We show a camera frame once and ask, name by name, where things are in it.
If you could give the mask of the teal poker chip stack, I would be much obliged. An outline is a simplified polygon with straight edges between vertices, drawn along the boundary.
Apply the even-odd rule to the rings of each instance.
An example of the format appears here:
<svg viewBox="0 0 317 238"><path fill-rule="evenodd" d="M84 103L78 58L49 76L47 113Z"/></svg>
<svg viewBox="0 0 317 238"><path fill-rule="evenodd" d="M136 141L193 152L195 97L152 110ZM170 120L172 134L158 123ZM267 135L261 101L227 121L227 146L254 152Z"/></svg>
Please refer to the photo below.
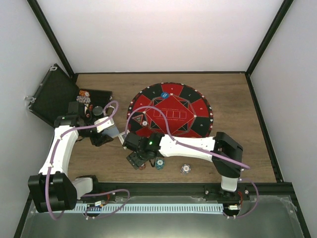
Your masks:
<svg viewBox="0 0 317 238"><path fill-rule="evenodd" d="M156 159L155 168L161 170L164 168L164 159Z"/></svg>

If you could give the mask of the blue patterned card deck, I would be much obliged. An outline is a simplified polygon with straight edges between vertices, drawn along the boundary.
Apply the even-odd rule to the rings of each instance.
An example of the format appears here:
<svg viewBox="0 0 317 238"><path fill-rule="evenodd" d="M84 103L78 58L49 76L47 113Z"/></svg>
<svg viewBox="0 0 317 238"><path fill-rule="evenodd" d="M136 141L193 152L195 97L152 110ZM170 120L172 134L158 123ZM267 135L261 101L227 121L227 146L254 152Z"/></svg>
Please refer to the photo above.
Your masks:
<svg viewBox="0 0 317 238"><path fill-rule="evenodd" d="M112 126L105 129L104 133L112 138L116 138L119 135L119 130L116 126Z"/></svg>

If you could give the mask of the blue dealer button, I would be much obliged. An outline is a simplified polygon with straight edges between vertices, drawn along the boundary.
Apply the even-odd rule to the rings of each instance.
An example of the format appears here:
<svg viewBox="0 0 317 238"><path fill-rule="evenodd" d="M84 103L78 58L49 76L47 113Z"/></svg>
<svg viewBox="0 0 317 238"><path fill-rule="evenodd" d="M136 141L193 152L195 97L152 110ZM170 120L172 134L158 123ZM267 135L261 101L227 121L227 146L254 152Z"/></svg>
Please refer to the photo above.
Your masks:
<svg viewBox="0 0 317 238"><path fill-rule="evenodd" d="M162 92L160 95L163 99L167 99L169 97L169 93Z"/></svg>

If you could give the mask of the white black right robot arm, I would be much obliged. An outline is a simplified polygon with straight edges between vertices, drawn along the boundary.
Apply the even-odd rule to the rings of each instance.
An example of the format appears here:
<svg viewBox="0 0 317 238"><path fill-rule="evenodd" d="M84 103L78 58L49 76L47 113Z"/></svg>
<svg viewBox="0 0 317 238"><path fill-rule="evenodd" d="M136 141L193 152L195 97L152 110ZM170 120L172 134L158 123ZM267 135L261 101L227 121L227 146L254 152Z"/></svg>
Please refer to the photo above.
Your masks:
<svg viewBox="0 0 317 238"><path fill-rule="evenodd" d="M147 161L156 169L164 166L164 158L189 157L212 162L221 175L220 194L230 200L238 193L238 179L242 163L243 147L224 132L214 137L170 137L168 134L152 133L149 137L132 132L119 137L123 148L129 149L128 162L135 169L144 167Z"/></svg>

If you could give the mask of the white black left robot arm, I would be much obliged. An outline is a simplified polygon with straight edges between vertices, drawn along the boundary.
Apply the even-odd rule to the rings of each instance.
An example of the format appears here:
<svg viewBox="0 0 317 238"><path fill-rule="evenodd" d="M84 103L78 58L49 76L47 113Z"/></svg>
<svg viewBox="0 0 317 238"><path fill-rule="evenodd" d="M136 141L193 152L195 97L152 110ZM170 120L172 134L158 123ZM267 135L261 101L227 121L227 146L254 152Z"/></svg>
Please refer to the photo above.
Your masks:
<svg viewBox="0 0 317 238"><path fill-rule="evenodd" d="M54 137L47 159L37 175L30 176L28 187L39 213L72 210L84 195L90 200L100 197L101 187L95 176L81 176L74 181L68 177L69 161L78 138L91 140L98 147L113 139L105 130L114 126L112 117L118 102L90 110L85 104L70 102L68 112L54 121Z"/></svg>

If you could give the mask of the white playing card box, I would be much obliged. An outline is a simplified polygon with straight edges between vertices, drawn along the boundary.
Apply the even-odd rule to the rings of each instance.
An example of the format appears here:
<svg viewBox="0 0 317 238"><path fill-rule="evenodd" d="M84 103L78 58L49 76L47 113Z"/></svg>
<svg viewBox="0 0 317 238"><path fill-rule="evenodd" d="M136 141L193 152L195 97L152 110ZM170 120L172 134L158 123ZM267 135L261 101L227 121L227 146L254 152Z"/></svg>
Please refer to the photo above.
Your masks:
<svg viewBox="0 0 317 238"><path fill-rule="evenodd" d="M127 136L127 133L125 133L125 132L122 132L122 133L120 133L120 134L118 135L119 141L120 141L120 143L121 143L122 145L124 144L124 141L125 141L126 136Z"/></svg>

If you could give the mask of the blue white poker chip stack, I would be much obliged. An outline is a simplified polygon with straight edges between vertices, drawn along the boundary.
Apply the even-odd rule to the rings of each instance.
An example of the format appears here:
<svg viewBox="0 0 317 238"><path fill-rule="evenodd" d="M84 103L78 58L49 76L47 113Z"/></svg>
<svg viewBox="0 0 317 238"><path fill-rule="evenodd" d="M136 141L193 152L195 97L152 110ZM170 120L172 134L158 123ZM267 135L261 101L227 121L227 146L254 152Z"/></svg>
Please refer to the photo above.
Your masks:
<svg viewBox="0 0 317 238"><path fill-rule="evenodd" d="M187 175L190 171L191 171L191 166L188 164L183 164L181 169L180 169L180 172L183 175Z"/></svg>

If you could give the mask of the grey striped chips in case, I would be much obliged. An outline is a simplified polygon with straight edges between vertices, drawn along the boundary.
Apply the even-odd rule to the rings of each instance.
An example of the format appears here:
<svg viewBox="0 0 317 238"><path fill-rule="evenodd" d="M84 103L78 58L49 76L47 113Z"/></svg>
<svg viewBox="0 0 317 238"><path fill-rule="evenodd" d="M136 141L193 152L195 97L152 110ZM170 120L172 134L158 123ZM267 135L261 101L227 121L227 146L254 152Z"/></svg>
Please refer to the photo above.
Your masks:
<svg viewBox="0 0 317 238"><path fill-rule="evenodd" d="M89 104L91 102L91 99L87 96L77 96L76 101L79 103Z"/></svg>

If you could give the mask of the orange chip stack in case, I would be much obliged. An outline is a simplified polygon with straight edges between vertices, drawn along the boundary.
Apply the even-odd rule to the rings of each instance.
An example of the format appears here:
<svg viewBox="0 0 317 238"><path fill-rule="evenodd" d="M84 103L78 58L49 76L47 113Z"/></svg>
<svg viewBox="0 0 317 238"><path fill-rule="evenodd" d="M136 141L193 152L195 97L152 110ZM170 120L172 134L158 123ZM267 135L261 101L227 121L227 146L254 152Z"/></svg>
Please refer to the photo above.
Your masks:
<svg viewBox="0 0 317 238"><path fill-rule="evenodd" d="M90 97L90 92L89 92L89 91L86 91L86 90L80 90L80 91L79 91L79 96L82 96L82 97Z"/></svg>

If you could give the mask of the round red black poker mat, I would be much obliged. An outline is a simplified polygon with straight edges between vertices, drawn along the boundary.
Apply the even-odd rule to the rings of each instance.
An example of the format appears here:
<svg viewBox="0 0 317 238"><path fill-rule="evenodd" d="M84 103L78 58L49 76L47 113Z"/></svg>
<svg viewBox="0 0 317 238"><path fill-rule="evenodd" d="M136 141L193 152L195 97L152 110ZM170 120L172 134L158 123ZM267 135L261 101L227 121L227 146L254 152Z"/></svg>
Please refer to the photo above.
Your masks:
<svg viewBox="0 0 317 238"><path fill-rule="evenodd" d="M167 99L160 95L169 93ZM213 128L212 107L198 90L174 82L157 83L141 90L127 111L128 130L139 136L152 133L175 137L208 137Z"/></svg>

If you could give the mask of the black poker chip case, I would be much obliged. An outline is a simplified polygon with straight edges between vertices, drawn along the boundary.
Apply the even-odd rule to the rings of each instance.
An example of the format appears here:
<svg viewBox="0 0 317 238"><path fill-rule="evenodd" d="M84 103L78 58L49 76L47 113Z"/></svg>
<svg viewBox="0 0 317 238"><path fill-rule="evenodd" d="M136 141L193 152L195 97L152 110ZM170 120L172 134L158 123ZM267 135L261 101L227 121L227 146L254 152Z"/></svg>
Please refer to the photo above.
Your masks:
<svg viewBox="0 0 317 238"><path fill-rule="evenodd" d="M55 63L47 71L35 94L30 97L28 110L50 126L53 126L58 116L63 116L67 113L69 103L76 101L80 90L90 92L91 102L84 104L85 109L89 110L90 105L93 108L104 108L106 104L112 101L113 93L111 91L79 88ZM86 112L87 119L92 117L92 111Z"/></svg>

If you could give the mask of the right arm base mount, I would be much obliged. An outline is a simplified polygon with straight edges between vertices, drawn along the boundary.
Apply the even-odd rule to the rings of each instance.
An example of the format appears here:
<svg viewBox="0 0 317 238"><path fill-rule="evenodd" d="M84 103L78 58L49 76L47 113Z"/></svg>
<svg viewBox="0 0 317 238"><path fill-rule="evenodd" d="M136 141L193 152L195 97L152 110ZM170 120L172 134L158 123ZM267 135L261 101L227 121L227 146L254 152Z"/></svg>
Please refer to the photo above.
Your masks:
<svg viewBox="0 0 317 238"><path fill-rule="evenodd" d="M207 200L214 200L218 202L234 202L234 201L249 201L250 196L244 190L238 189L235 192L225 191L223 189L207 188L205 190L205 198Z"/></svg>

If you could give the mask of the black aluminium frame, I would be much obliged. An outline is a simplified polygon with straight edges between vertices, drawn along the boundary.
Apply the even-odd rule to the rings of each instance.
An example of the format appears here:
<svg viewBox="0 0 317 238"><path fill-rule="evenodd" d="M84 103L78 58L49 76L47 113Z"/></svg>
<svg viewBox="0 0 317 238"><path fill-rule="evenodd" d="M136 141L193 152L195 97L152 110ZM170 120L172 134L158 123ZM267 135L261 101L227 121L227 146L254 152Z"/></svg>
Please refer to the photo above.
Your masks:
<svg viewBox="0 0 317 238"><path fill-rule="evenodd" d="M304 215L302 213L301 207L298 202L298 198L296 196L295 190L293 188L292 183L286 182L283 178L279 163L277 161L277 157L261 112L261 108L258 103L258 99L256 93L254 91L254 87L251 82L251 75L258 65L260 59L265 53L269 43L274 37L278 27L280 26L282 20L287 14L289 8L292 5L291 0L285 0L282 2L276 16L274 17L269 29L267 30L259 48L257 49L255 56L253 57L250 65L247 70L244 72L246 77L246 82L250 91L251 98L253 100L254 108L258 117L258 121L260 123L261 131L264 137L266 149L268 151L268 155L270 158L271 166L273 168L274 176L276 179L275 183L272 182L264 182L257 183L257 187L251 188L251 194L255 195L256 191L260 192L261 196L277 196L280 197L282 195L287 195L290 197L291 205L295 210L295 214L297 217L297 221L300 225L301 234L305 238L309 238L310 232L307 227ZM78 78L78 74L74 73L51 26L49 25L39 3L36 0L30 0L28 2L32 11L34 12L38 22L43 28L45 34L50 40L51 45L56 51L58 57L61 59L63 66L66 67L66 70L71 73L71 79L76 81ZM154 197L172 197L174 195L201 195L203 191L211 191L212 189L216 190L220 187L219 183L128 183L128 188L133 195L139 196L154 196Z"/></svg>

